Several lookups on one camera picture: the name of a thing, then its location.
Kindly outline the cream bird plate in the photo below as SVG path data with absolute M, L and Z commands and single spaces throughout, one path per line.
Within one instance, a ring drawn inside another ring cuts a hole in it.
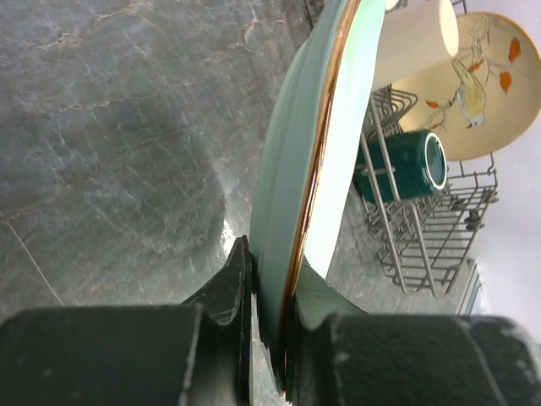
M 457 18 L 458 54 L 393 84 L 418 101 L 401 119 L 406 132 L 435 132 L 450 161 L 494 153 L 523 135 L 540 112 L 540 56 L 503 15 Z

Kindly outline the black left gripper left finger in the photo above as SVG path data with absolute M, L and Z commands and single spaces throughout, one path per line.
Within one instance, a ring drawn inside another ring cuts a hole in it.
M 180 304 L 46 307 L 1 326 L 4 405 L 249 405 L 252 260 Z

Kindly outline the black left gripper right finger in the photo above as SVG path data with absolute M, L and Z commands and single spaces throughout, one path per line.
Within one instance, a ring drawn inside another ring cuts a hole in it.
M 309 265 L 289 341 L 296 405 L 537 405 L 540 350 L 492 316 L 371 315 Z

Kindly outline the mint green flower plate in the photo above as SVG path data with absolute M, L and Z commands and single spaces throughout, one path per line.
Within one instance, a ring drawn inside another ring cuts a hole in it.
M 328 272 L 372 92 L 382 1 L 330 1 L 295 53 L 265 137 L 249 226 L 260 337 L 287 389 L 287 313 Z

